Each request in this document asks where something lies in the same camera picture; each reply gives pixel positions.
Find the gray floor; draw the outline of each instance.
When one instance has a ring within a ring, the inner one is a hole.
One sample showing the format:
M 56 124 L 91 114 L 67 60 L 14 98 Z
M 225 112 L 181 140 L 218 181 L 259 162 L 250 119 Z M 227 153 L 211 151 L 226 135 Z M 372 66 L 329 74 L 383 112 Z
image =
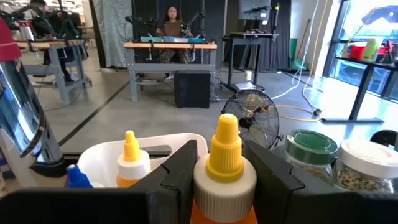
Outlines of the gray floor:
M 71 106 L 46 112 L 58 141 L 74 130 L 128 81 L 126 71 L 100 72 L 96 49 L 90 49 L 89 54 L 89 59 L 83 63 L 86 74 L 93 81 L 93 87 L 88 90 L 88 95 L 80 94 L 80 90 L 76 90 L 72 94 L 72 98 L 76 100 Z M 24 54 L 23 58 L 23 62 L 29 64 L 40 63 L 41 60 L 30 53 Z M 225 72 L 221 72 L 221 76 L 226 79 Z M 34 80 L 41 81 L 41 78 L 32 78 L 32 81 Z M 236 73 L 233 81 L 242 80 L 243 74 Z M 267 95 L 273 97 L 291 88 L 292 78 L 283 73 L 262 73 L 259 76 L 259 84 L 265 87 Z M 355 87 L 333 79 L 316 80 L 310 84 L 314 85 L 314 88 L 307 90 L 305 94 L 315 106 L 321 109 L 327 106 L 323 112 L 324 117 L 348 117 L 356 94 Z M 275 103 L 310 110 L 310 106 L 301 94 L 303 86 L 301 83 L 298 88 L 276 99 Z M 209 144 L 215 132 L 218 116 L 225 104 L 225 102 L 212 103 L 210 109 L 178 109 L 174 105 L 173 91 L 166 85 L 146 86 L 139 101 L 133 103 L 129 91 L 129 86 L 124 88 L 62 146 L 62 151 L 82 152 L 101 142 L 121 140 L 128 129 L 133 130 L 137 137 L 197 133 L 204 136 Z M 220 94 L 224 97 L 231 96 L 226 90 Z M 62 107 L 56 90 L 41 89 L 39 99 L 44 110 Z M 394 119 L 394 112 L 398 111 L 397 109 L 397 104 L 367 94 L 359 117 L 377 116 L 385 121 L 384 124 L 325 125 L 321 122 L 301 122 L 281 118 L 279 132 L 285 135 L 293 129 L 315 130 L 328 135 L 337 143 L 344 139 L 369 139 L 378 130 L 398 129 L 398 121 Z M 281 108 L 279 114 L 313 119 L 310 114 L 299 110 Z

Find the black box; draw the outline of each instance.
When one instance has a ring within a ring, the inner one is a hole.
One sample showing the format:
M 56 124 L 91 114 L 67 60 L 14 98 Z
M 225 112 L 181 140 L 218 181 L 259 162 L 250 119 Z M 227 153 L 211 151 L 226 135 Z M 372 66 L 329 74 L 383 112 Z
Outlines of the black box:
M 178 108 L 209 108 L 210 72 L 184 70 L 174 75 L 174 100 Z

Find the gray curtain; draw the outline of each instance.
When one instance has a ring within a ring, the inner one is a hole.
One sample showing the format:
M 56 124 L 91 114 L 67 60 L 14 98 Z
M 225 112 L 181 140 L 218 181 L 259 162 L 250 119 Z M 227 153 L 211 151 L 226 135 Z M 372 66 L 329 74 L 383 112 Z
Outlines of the gray curtain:
M 102 38 L 106 67 L 127 67 L 123 43 L 132 37 L 132 25 L 124 20 L 130 16 L 131 1 L 93 0 Z

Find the desk fan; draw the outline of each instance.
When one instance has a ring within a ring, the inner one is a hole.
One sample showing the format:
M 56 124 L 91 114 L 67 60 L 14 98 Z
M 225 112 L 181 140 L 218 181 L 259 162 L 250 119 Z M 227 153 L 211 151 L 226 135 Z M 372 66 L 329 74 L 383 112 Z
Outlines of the desk fan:
M 258 90 L 242 90 L 232 96 L 221 113 L 237 117 L 239 136 L 243 141 L 254 141 L 270 149 L 276 144 L 279 132 L 279 114 L 274 102 Z

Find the yellow bottle cap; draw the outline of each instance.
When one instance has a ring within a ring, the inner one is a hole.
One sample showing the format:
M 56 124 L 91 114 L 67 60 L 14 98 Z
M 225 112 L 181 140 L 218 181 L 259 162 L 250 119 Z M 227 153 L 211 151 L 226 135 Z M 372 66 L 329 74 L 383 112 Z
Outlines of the yellow bottle cap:
M 223 114 L 218 119 L 206 161 L 206 173 L 218 182 L 234 182 L 243 175 L 242 139 L 239 137 L 238 119 L 232 114 Z
M 126 162 L 138 161 L 141 158 L 138 141 L 134 131 L 126 131 L 126 140 L 124 142 L 123 160 Z

